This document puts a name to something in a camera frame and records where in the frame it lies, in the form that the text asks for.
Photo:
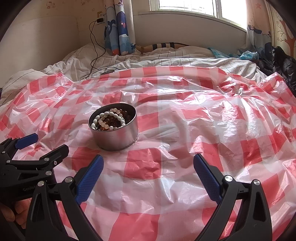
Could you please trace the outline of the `left hand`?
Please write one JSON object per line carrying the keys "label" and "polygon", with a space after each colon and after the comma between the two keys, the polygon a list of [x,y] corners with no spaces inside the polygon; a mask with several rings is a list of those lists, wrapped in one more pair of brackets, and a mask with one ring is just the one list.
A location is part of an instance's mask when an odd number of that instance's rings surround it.
{"label": "left hand", "polygon": [[18,225],[22,227],[22,229],[26,228],[27,225],[27,217],[29,212],[29,207],[31,203],[31,198],[21,200],[15,203],[15,212],[13,212],[9,207],[3,205],[1,203],[0,208],[1,212],[8,222],[16,222]]}

